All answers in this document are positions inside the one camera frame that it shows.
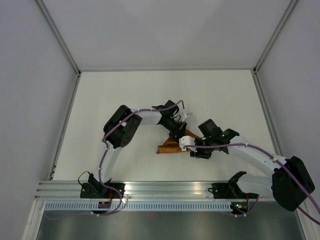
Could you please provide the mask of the aluminium mounting rail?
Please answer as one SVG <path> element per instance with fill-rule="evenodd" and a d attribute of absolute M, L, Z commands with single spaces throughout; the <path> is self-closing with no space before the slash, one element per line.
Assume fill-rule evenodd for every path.
<path fill-rule="evenodd" d="M 247 196 L 233 194 L 226 181 L 125 181 L 111 182 L 122 196 L 138 200 L 245 200 Z M 106 199 L 109 193 L 100 195 L 91 190 L 88 183 L 77 181 L 42 181 L 38 184 L 36 200 Z"/>

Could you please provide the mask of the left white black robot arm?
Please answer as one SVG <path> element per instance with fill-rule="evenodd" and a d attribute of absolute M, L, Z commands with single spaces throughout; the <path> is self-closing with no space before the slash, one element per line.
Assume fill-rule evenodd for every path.
<path fill-rule="evenodd" d="M 123 150 L 134 138 L 139 127 L 145 125 L 161 125 L 169 131 L 169 136 L 179 141 L 185 135 L 187 123 L 176 120 L 179 112 L 178 104 L 168 100 L 164 105 L 152 106 L 145 109 L 131 109 L 121 105 L 103 127 L 104 136 L 102 142 L 105 150 L 98 167 L 89 174 L 83 193 L 104 198 L 109 193 L 108 182 L 112 179 L 112 173 L 116 161 Z"/>

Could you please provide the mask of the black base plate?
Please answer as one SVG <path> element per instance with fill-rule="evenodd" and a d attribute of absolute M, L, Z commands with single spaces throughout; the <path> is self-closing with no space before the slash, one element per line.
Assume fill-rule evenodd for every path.
<path fill-rule="evenodd" d="M 125 193 L 125 184 L 122 182 L 109 183 L 111 188 L 118 190 L 121 196 Z M 110 188 L 102 187 L 100 190 L 94 190 L 89 183 L 83 183 L 80 191 L 81 199 L 119 199 L 120 195 Z"/>
<path fill-rule="evenodd" d="M 213 194 L 213 198 L 226 199 L 226 200 L 252 200 L 256 199 L 258 195 L 256 193 L 245 193 L 240 190 L 236 185 L 229 184 L 228 182 L 216 182 L 212 183 L 209 187 L 208 192 Z"/>

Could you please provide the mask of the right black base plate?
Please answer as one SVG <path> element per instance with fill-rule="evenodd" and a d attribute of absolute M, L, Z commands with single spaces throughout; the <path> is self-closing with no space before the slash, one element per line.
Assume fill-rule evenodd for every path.
<path fill-rule="evenodd" d="M 226 200 L 252 200 L 256 199 L 258 195 L 256 193 L 245 193 L 240 190 L 236 185 L 229 184 L 228 182 L 216 182 L 212 183 L 209 187 L 208 192 L 213 194 L 213 198 L 226 199 Z"/>

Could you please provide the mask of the left aluminium frame post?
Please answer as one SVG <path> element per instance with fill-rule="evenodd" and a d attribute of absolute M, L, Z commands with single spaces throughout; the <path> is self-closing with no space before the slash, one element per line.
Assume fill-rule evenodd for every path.
<path fill-rule="evenodd" d="M 55 38 L 55 40 L 57 41 L 60 49 L 62 50 L 62 53 L 64 54 L 66 60 L 68 61 L 69 65 L 71 66 L 71 68 L 73 69 L 74 73 L 76 74 L 76 76 L 80 76 L 81 75 L 81 71 L 78 67 L 78 65 L 76 64 L 66 42 L 64 41 L 59 29 L 56 26 L 56 23 L 53 19 L 53 17 L 51 16 L 45 2 L 43 0 L 34 0 L 35 5 L 37 6 L 38 10 L 40 11 L 41 15 L 43 16 L 46 24 L 48 25 L 51 33 L 53 34 L 53 37 Z"/>

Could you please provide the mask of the orange-brown cloth napkin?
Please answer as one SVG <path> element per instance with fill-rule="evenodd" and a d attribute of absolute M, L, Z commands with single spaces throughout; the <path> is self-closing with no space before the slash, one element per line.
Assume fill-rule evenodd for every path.
<path fill-rule="evenodd" d="M 199 138 L 196 134 L 191 132 L 190 130 L 186 129 L 184 136 L 189 136 L 193 139 Z M 169 137 L 162 145 L 158 145 L 156 154 L 175 154 L 175 153 L 182 153 L 182 152 L 190 152 L 188 148 L 186 151 L 183 151 L 180 148 L 180 138 L 176 141 L 172 137 Z"/>

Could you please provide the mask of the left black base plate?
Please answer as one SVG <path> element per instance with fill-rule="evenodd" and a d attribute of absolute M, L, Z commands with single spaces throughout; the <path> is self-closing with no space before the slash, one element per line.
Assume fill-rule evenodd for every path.
<path fill-rule="evenodd" d="M 125 184 L 122 182 L 109 183 L 111 188 L 118 190 L 121 196 L 125 193 Z M 89 183 L 83 183 L 80 191 L 81 199 L 119 199 L 120 195 L 110 188 L 102 187 L 100 190 L 94 190 Z"/>

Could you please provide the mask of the aluminium frame post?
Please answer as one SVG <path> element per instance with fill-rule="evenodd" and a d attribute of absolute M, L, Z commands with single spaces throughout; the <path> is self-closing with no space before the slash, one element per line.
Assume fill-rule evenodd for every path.
<path fill-rule="evenodd" d="M 48 25 L 51 33 L 53 34 L 53 37 L 55 38 L 55 40 L 57 41 L 60 49 L 62 50 L 62 53 L 64 54 L 66 60 L 68 61 L 69 65 L 71 66 L 71 68 L 73 69 L 74 73 L 76 74 L 76 76 L 80 76 L 81 75 L 81 71 L 78 67 L 78 65 L 76 64 L 66 42 L 64 41 L 59 29 L 56 26 L 56 23 L 53 19 L 53 17 L 51 16 L 45 2 L 43 0 L 34 0 L 35 5 L 37 6 L 38 10 L 40 11 L 41 15 L 43 16 L 46 24 Z"/>
<path fill-rule="evenodd" d="M 274 44 L 276 43 L 279 35 L 281 34 L 283 28 L 285 27 L 287 21 L 293 14 L 296 6 L 298 5 L 299 0 L 290 0 L 287 7 L 285 8 L 280 20 L 278 21 L 275 29 L 273 30 L 271 37 L 267 41 L 265 48 L 263 49 L 260 57 L 258 58 L 255 66 L 252 68 L 252 74 L 256 75 L 260 68 L 262 67 L 263 63 L 265 62 L 267 56 L 269 55 L 270 51 L 272 50 Z"/>

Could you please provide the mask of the right aluminium frame post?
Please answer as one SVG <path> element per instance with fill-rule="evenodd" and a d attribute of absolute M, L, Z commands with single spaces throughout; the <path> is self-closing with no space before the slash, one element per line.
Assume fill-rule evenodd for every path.
<path fill-rule="evenodd" d="M 265 48 L 263 49 L 260 57 L 258 58 L 255 66 L 252 68 L 252 74 L 256 75 L 260 68 L 262 67 L 263 63 L 265 62 L 267 56 L 269 55 L 270 51 L 272 50 L 274 44 L 276 43 L 279 35 L 281 34 L 283 28 L 285 27 L 287 21 L 293 14 L 296 6 L 298 5 L 299 0 L 290 0 L 287 7 L 285 8 L 280 20 L 278 21 L 275 29 L 273 30 L 271 37 L 267 41 Z"/>

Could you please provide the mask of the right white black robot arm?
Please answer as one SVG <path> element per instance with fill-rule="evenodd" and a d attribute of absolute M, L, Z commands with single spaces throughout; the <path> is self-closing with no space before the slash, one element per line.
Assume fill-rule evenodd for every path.
<path fill-rule="evenodd" d="M 221 130 L 212 119 L 198 127 L 202 138 L 184 136 L 179 141 L 183 151 L 194 158 L 209 159 L 217 150 L 242 159 L 263 173 L 262 176 L 240 171 L 228 181 L 228 192 L 235 198 L 256 194 L 273 198 L 287 211 L 295 211 L 306 199 L 311 199 L 315 185 L 303 161 L 272 154 L 250 143 L 233 129 Z"/>

